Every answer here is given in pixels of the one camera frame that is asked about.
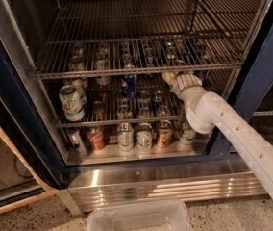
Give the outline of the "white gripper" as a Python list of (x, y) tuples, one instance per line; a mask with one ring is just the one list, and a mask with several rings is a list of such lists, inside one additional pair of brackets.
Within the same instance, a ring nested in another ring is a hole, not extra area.
[(195, 75), (181, 74), (176, 76), (175, 72), (164, 72), (162, 78), (170, 85), (170, 91), (175, 93), (178, 98), (181, 97), (183, 91), (202, 86), (201, 80)]

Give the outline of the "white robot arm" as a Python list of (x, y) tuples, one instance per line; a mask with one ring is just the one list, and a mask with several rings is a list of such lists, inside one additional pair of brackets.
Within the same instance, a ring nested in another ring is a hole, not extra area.
[(220, 95), (207, 91), (195, 75), (164, 72), (170, 91), (184, 102), (186, 119), (199, 134), (218, 128), (273, 200), (273, 146)]

